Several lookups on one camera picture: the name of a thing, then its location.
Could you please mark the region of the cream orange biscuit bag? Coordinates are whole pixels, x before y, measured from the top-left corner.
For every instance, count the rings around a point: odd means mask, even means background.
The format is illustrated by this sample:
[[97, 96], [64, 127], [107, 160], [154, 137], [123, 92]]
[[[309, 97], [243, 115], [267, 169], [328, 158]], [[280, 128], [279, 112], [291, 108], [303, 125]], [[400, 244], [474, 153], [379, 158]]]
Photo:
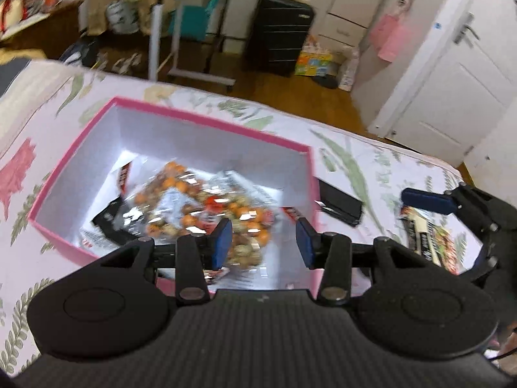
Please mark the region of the cream orange biscuit bag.
[[458, 252], [448, 230], [434, 223], [433, 217], [404, 206], [400, 220], [406, 230], [407, 248], [448, 272], [461, 272]]

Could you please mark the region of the plain black snack packet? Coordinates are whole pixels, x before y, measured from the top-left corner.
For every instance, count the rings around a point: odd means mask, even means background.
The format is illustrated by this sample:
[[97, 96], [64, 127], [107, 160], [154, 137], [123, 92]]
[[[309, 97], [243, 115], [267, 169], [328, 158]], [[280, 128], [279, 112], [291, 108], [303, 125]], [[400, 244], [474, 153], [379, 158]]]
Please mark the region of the plain black snack packet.
[[318, 186], [319, 199], [315, 202], [322, 212], [353, 228], [360, 224], [363, 215], [362, 201], [321, 179], [318, 179]]

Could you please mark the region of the clear bag mixed nuts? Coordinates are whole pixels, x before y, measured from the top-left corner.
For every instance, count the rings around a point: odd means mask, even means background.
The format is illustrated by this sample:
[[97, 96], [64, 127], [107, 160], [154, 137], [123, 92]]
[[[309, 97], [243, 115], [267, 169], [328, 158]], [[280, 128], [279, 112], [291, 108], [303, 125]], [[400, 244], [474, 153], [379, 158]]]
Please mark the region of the clear bag mixed nuts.
[[209, 234], [222, 220], [224, 204], [184, 165], [172, 160], [154, 167], [145, 159], [138, 166], [123, 195], [123, 225], [133, 235], [172, 243], [179, 236]]
[[188, 233], [210, 233], [224, 218], [232, 225], [232, 238], [221, 269], [206, 271], [208, 288], [291, 289], [296, 283], [282, 272], [281, 262], [290, 240], [290, 225], [280, 211], [282, 191], [261, 187], [243, 175], [194, 171], [182, 209], [181, 224]]

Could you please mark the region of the white door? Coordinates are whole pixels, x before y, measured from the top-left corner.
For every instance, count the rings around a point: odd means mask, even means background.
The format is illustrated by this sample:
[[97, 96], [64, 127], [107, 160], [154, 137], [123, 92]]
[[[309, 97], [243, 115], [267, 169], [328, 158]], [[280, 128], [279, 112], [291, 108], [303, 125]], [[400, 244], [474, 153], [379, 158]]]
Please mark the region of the white door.
[[459, 166], [516, 98], [516, 0], [469, 0], [380, 136]]

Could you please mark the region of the pink cardboard box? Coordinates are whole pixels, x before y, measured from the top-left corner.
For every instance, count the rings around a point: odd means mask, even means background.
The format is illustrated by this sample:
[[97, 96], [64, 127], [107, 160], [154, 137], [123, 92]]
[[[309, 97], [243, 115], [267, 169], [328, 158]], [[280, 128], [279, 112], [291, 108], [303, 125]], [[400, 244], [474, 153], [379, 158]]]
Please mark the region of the pink cardboard box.
[[293, 209], [315, 219], [313, 153], [241, 125], [115, 98], [89, 121], [32, 206], [32, 226], [77, 264], [132, 238], [159, 245], [228, 218], [210, 288], [314, 288]]

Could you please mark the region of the white plastic package on floor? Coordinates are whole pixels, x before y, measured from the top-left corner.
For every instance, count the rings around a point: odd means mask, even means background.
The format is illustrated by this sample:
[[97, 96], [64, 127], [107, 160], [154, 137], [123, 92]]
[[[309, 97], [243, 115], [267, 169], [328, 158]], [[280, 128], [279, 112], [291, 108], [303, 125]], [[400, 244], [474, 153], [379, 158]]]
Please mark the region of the white plastic package on floor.
[[350, 92], [360, 61], [360, 50], [358, 47], [353, 47], [345, 54], [345, 61], [341, 65], [337, 76], [337, 86], [343, 91]]

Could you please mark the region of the pink paper bag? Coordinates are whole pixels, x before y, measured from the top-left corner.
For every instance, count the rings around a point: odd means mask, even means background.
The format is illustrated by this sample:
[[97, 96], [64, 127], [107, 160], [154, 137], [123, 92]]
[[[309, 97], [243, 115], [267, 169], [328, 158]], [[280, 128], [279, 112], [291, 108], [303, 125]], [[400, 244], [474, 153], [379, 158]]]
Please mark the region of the pink paper bag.
[[409, 14], [406, 12], [384, 14], [373, 26], [368, 35], [368, 42], [379, 59], [393, 62], [411, 37], [411, 30], [406, 26]]

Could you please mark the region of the colourful gift bag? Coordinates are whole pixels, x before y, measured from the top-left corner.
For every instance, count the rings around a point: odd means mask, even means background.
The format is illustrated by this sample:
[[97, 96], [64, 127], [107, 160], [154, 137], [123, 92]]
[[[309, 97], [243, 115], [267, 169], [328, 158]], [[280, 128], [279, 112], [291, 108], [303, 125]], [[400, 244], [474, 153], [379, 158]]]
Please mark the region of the colourful gift bag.
[[306, 38], [295, 64], [296, 75], [316, 77], [324, 76], [332, 62], [339, 61], [343, 43], [320, 35]]

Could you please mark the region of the floral bed sheet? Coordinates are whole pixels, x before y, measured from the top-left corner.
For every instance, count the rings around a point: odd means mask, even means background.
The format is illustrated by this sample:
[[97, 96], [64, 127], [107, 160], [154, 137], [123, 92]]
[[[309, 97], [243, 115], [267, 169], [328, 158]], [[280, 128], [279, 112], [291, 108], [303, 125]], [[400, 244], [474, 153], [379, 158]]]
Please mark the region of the floral bed sheet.
[[351, 238], [405, 238], [398, 214], [407, 187], [443, 192], [458, 185], [458, 170], [435, 158], [341, 131], [264, 104], [188, 87], [152, 83], [30, 62], [1, 99], [1, 368], [10, 375], [38, 357], [26, 322], [33, 296], [73, 272], [76, 263], [30, 225], [29, 212], [88, 122], [120, 96], [212, 117], [310, 146], [315, 175], [364, 204]]

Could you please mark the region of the black suitcase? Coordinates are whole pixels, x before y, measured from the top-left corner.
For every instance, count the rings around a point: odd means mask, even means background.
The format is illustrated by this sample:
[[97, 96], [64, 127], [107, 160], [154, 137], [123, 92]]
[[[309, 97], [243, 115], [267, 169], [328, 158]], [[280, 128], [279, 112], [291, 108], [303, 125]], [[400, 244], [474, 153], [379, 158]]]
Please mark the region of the black suitcase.
[[258, 0], [242, 55], [247, 71], [289, 76], [309, 35], [315, 11], [295, 0]]

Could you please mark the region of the teal shopping bag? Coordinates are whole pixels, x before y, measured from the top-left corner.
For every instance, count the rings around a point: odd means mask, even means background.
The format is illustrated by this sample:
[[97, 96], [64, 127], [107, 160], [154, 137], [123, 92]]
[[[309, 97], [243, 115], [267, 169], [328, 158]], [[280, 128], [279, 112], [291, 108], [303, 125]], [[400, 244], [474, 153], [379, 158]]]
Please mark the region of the teal shopping bag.
[[181, 38], [204, 41], [209, 20], [219, 0], [209, 0], [205, 6], [185, 5], [181, 18]]

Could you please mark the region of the wooden nightstand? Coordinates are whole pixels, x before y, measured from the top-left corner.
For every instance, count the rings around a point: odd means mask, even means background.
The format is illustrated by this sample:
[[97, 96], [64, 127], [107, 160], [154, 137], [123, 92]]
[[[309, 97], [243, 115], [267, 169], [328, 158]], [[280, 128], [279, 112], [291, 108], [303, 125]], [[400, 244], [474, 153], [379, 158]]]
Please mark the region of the wooden nightstand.
[[1, 39], [1, 48], [36, 49], [48, 59], [59, 59], [80, 38], [79, 11], [83, 0], [65, 0], [47, 17]]

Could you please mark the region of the brown paper bag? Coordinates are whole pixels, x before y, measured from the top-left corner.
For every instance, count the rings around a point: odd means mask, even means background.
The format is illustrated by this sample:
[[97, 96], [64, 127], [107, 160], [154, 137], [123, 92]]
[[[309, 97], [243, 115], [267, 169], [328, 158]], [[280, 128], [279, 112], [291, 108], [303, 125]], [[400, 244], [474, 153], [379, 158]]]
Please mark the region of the brown paper bag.
[[117, 0], [88, 0], [88, 35], [99, 36], [108, 30], [106, 10]]

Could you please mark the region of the cream gift box red ribbon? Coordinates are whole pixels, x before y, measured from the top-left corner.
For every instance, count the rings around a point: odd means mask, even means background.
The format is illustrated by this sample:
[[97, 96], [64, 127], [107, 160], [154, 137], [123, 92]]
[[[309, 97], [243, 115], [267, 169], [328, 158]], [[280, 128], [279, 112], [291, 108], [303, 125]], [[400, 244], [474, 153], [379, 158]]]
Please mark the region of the cream gift box red ribbon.
[[19, 24], [24, 17], [24, 0], [1, 0], [0, 30], [5, 33], [12, 26]]

